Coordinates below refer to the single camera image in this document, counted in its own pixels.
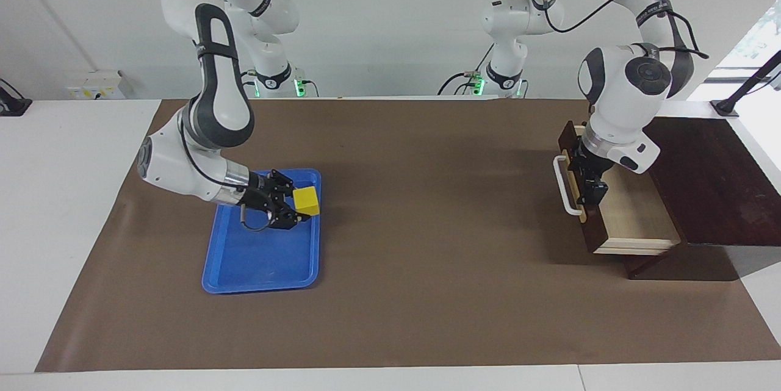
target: white drawer handle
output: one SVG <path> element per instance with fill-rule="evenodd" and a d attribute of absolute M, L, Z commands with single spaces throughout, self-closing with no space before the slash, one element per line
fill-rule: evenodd
<path fill-rule="evenodd" d="M 564 210 L 567 211 L 569 215 L 579 217 L 583 215 L 583 210 L 578 210 L 572 207 L 571 202 L 569 200 L 569 196 L 567 196 L 567 188 L 564 187 L 564 177 L 561 176 L 561 170 L 559 169 L 558 166 L 558 163 L 566 162 L 566 160 L 567 157 L 564 155 L 558 155 L 558 157 L 553 158 L 553 173 L 556 175 L 556 182 L 558 182 L 558 191 L 561 194 L 561 203 L 564 204 Z"/>

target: table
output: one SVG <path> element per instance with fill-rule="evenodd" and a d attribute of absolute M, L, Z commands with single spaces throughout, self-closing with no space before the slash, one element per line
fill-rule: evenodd
<path fill-rule="evenodd" d="M 39 218 L 47 218 L 49 226 L 56 228 L 56 235 L 53 235 L 51 230 L 31 230 L 30 226 L 35 225 L 39 219 L 25 216 L 17 227 L 11 228 L 10 234 L 5 234 L 9 238 L 7 243 L 14 245 L 3 246 L 2 260 L 13 261 L 13 264 L 8 266 L 16 268 L 16 271 L 3 271 L 0 275 L 5 285 L 12 285 L 14 288 L 3 291 L 2 300 L 4 304 L 23 306 L 11 308 L 13 314 L 10 317 L 4 314 L 4 317 L 8 317 L 4 318 L 4 321 L 7 320 L 11 325 L 4 326 L 3 346 L 16 346 L 20 347 L 20 350 L 15 350 L 12 354 L 3 352 L 3 358 L 0 360 L 3 371 L 30 371 L 30 365 L 37 361 L 37 356 L 40 355 L 48 333 L 59 315 L 61 305 L 67 298 L 101 224 L 105 221 L 115 192 L 133 160 L 137 145 L 143 138 L 158 104 L 41 102 L 40 106 L 33 108 L 37 110 L 28 113 L 34 118 L 27 119 L 24 125 L 0 125 L 3 138 L 13 136 L 19 139 L 30 136 L 23 146 L 19 143 L 18 149 L 8 150 L 12 152 L 11 160 L 5 161 L 9 156 L 3 157 L 4 161 L 0 165 L 2 176 L 5 178 L 17 175 L 20 164 L 23 164 L 22 168 L 26 169 L 28 179 L 45 182 L 50 177 L 48 169 L 57 166 L 60 174 L 71 177 L 71 184 L 55 185 L 36 191 L 41 192 L 39 194 L 48 193 L 50 196 L 54 192 L 53 197 L 72 201 L 70 210 L 39 206 L 33 202 L 27 202 L 25 205 L 26 200 L 36 199 L 30 197 L 29 192 L 33 189 L 21 186 L 3 188 L 4 200 L 16 201 L 14 204 L 3 205 L 4 218 L 16 212 L 37 212 Z M 685 110 L 684 114 L 694 116 L 703 111 L 692 111 L 692 108 L 671 104 L 666 111 L 672 115 L 680 115 L 682 110 Z M 69 118 L 80 118 L 80 124 L 60 123 L 69 121 Z M 51 136 L 33 136 L 41 132 L 50 133 Z M 73 148 L 74 144 L 90 148 L 77 150 Z M 754 157 L 760 164 L 767 166 L 767 163 L 772 163 L 766 155 L 762 155 L 758 146 L 750 145 L 749 149 L 753 149 Z M 45 154 L 28 155 L 30 151 Z M 84 168 L 85 163 L 93 164 L 92 168 Z M 772 180 L 777 185 L 777 178 Z M 94 188 L 103 189 L 95 192 L 92 191 Z M 63 243 L 59 249 L 51 249 L 48 240 L 53 236 L 61 240 L 58 243 Z M 61 254 L 55 254 L 56 251 L 61 251 Z"/>

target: black clamp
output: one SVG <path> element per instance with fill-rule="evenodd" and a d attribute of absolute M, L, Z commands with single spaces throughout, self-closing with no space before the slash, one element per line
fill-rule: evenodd
<path fill-rule="evenodd" d="M 239 205 L 242 206 L 242 224 L 252 231 L 264 229 L 292 229 L 302 221 L 309 221 L 312 216 L 299 213 L 287 202 L 285 197 L 293 197 L 293 180 L 277 170 L 264 176 L 250 173 L 249 185 L 243 194 Z M 246 225 L 243 213 L 246 208 L 260 210 L 268 214 L 268 224 L 255 229 Z"/>
<path fill-rule="evenodd" d="M 569 169 L 580 174 L 583 184 L 577 204 L 599 205 L 608 193 L 608 184 L 602 181 L 602 175 L 613 168 L 613 161 L 589 152 L 586 146 L 583 146 L 583 138 L 580 136 L 572 153 Z"/>
<path fill-rule="evenodd" d="M 260 1 L 260 5 L 257 6 L 257 8 L 250 13 L 253 18 L 260 18 L 263 13 L 265 13 L 268 8 L 271 7 L 271 0 L 262 0 Z"/>
<path fill-rule="evenodd" d="M 285 82 L 285 80 L 290 79 L 290 75 L 293 73 L 293 68 L 291 68 L 290 63 L 287 64 L 287 68 L 285 68 L 284 71 L 277 75 L 273 75 L 271 77 L 266 77 L 263 74 L 257 73 L 256 77 L 260 82 L 262 82 L 263 86 L 270 90 L 276 90 L 279 89 L 279 86 L 282 86 L 282 83 Z"/>
<path fill-rule="evenodd" d="M 631 46 L 637 46 L 639 49 L 642 49 L 642 51 L 645 52 L 645 57 L 659 60 L 659 47 L 653 43 L 639 41 L 638 43 L 633 43 Z"/>
<path fill-rule="evenodd" d="M 556 4 L 556 0 L 549 0 L 549 1 L 547 1 L 547 7 L 545 7 L 545 5 L 543 5 L 543 4 L 538 4 L 538 2 L 536 0 L 532 0 L 532 5 L 534 5 L 534 7 L 536 9 L 538 9 L 539 11 L 548 10 L 551 7 L 553 7 L 553 4 Z"/>
<path fill-rule="evenodd" d="M 672 12 L 672 4 L 670 0 L 660 0 L 659 2 L 655 2 L 654 4 L 648 5 L 648 7 L 646 7 L 645 10 L 643 10 L 642 13 L 637 16 L 637 26 L 641 26 L 648 19 L 653 18 L 653 16 L 659 16 L 659 18 L 663 18 L 665 13 L 670 12 Z"/>
<path fill-rule="evenodd" d="M 198 50 L 199 59 L 206 54 L 229 57 L 234 60 L 238 60 L 239 58 L 236 46 L 227 46 L 221 43 L 213 43 L 212 41 L 204 41 L 204 43 L 198 43 L 196 49 Z"/>
<path fill-rule="evenodd" d="M 513 75 L 513 77 L 507 77 L 506 75 L 502 75 L 494 71 L 494 69 L 491 68 L 490 63 L 488 63 L 488 68 L 486 68 L 486 74 L 488 74 L 488 78 L 505 91 L 514 88 L 516 84 L 518 84 L 518 81 L 521 79 L 521 74 L 523 73 L 524 71 L 520 71 L 518 74 Z"/>

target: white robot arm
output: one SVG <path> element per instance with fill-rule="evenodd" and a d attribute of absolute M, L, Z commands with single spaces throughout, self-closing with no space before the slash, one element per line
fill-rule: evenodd
<path fill-rule="evenodd" d="M 608 189 L 602 174 L 614 163 L 641 174 L 656 161 L 660 150 L 642 129 L 664 99 L 689 82 L 694 74 L 692 54 L 708 57 L 697 49 L 691 27 L 695 48 L 686 48 L 675 19 L 687 25 L 688 21 L 672 10 L 669 0 L 607 0 L 605 5 L 609 2 L 634 14 L 642 43 L 596 48 L 581 64 L 578 85 L 593 109 L 572 161 L 584 180 L 581 204 L 602 201 Z M 511 95 L 518 87 L 527 50 L 517 38 L 569 32 L 588 19 L 562 30 L 562 18 L 558 0 L 495 2 L 484 21 L 495 44 L 494 57 L 483 75 L 485 93 Z"/>
<path fill-rule="evenodd" d="M 268 29 L 289 30 L 298 24 L 289 0 L 228 1 L 245 8 L 243 15 L 233 12 L 237 20 L 269 13 L 274 19 L 264 21 Z M 162 129 L 145 139 L 139 149 L 137 171 L 146 182 L 174 193 L 263 210 L 268 214 L 268 225 L 263 229 L 290 229 L 309 219 L 284 202 L 285 196 L 292 195 L 293 182 L 276 171 L 260 176 L 220 155 L 221 149 L 244 143 L 254 129 L 225 2 L 162 0 L 168 25 L 195 43 L 203 90 Z"/>
<path fill-rule="evenodd" d="M 302 96 L 296 80 L 303 74 L 287 60 L 277 35 L 295 32 L 298 9 L 290 0 L 227 0 L 226 13 L 239 41 L 248 49 L 257 90 L 263 98 Z"/>

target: window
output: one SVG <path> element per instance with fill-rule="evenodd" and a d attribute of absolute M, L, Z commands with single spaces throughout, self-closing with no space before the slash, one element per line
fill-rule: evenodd
<path fill-rule="evenodd" d="M 717 69 L 750 68 L 756 70 L 781 48 L 781 0 L 754 24 L 746 37 L 722 60 Z"/>

